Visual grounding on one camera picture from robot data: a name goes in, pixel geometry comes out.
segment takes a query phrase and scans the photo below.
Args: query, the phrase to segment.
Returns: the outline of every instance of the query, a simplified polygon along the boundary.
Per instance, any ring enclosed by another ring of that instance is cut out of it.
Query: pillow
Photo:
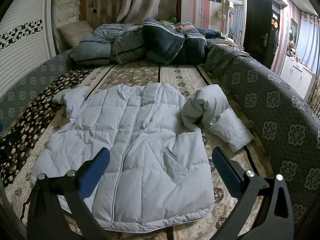
[[[69,23],[58,28],[63,40],[71,47],[76,47],[84,36],[90,35],[93,28],[87,21]]]

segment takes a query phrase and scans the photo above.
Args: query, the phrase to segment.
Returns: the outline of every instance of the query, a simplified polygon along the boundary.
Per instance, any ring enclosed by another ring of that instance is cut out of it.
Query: bed
[[[252,124],[245,117],[239,105],[232,98],[223,83],[214,79],[201,66],[193,65],[158,65],[147,60],[139,60],[125,65],[111,64],[98,67],[73,67],[53,81],[42,93],[38,95],[27,107],[20,118],[12,124],[11,131],[20,130],[22,140],[13,150],[12,161],[2,165],[1,177],[5,191],[14,212],[20,220],[27,225],[28,208],[32,184],[30,181],[33,163],[43,149],[47,147],[51,135],[68,122],[65,107],[51,101],[54,94],[78,85],[89,86],[87,96],[98,93],[100,90],[124,83],[129,86],[143,86],[152,82],[165,82],[179,90],[188,98],[197,89],[209,84],[219,84],[225,92],[230,105],[243,123],[255,136],[247,145],[259,174],[263,177],[273,177],[273,171],[267,154],[258,136],[252,129]],[[244,149],[232,153],[229,145],[210,134],[200,126],[203,133],[203,142],[211,164],[212,182],[215,205],[208,215],[199,221],[183,225],[164,228],[148,234],[129,234],[108,232],[112,239],[144,239],[144,240],[205,240],[210,239],[219,229],[226,217],[230,214],[237,199],[232,198],[222,182],[211,160],[213,148],[219,146],[230,159],[236,160],[245,169],[252,169],[247,152]],[[251,215],[245,223],[241,234],[250,229],[259,210],[262,198],[257,201]],[[70,228],[81,234],[76,221],[66,214]]]

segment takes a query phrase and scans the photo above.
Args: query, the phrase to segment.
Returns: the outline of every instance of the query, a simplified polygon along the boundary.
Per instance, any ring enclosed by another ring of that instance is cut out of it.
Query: curtain
[[[316,77],[315,83],[313,84],[307,103],[320,119],[320,78],[318,77]]]
[[[300,35],[296,54],[301,62],[320,75],[320,19],[310,14],[301,13]]]
[[[177,0],[96,0],[100,24],[143,24],[144,19],[171,19]]]
[[[241,44],[242,28],[243,28],[243,5],[235,6],[233,18],[233,40],[235,44]]]

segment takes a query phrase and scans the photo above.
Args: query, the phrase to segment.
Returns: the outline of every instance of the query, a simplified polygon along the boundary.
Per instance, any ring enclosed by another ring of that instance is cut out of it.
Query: gray patterned fabric
[[[0,98],[0,138],[11,123],[24,112],[24,109],[38,94],[50,85],[57,77],[72,68],[67,50],[35,68],[17,82]]]
[[[275,174],[287,182],[295,233],[303,237],[319,205],[320,120],[279,76],[231,47],[212,44],[203,67],[220,78],[252,120]]]

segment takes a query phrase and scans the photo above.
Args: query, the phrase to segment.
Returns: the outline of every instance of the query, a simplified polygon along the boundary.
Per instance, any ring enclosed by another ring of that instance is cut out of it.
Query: pile of bedding
[[[146,19],[143,25],[103,24],[74,50],[79,65],[126,64],[147,56],[168,64],[205,63],[206,38],[191,23],[166,25]]]
[[[204,87],[187,102],[165,83],[121,84],[84,100],[87,89],[53,98],[66,104],[70,122],[52,135],[32,168],[32,182],[40,173],[57,177],[77,170],[106,147],[110,164],[84,200],[104,229],[149,232],[206,216],[214,199],[212,177],[194,121],[202,117],[204,127],[234,151],[253,139],[220,87]]]

